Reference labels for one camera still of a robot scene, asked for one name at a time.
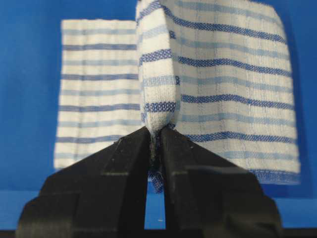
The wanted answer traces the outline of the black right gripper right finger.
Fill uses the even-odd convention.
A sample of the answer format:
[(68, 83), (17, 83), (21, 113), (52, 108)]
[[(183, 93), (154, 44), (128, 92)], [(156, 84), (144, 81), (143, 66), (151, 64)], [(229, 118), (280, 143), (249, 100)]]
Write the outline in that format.
[(172, 129), (160, 142), (169, 237), (282, 237), (277, 206), (253, 173)]

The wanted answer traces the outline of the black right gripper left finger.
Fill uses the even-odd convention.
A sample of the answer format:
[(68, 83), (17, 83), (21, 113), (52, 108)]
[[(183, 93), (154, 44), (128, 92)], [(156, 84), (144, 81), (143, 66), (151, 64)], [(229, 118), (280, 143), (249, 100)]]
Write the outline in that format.
[(141, 128), (49, 176), (19, 219), (18, 238), (139, 238), (150, 134)]

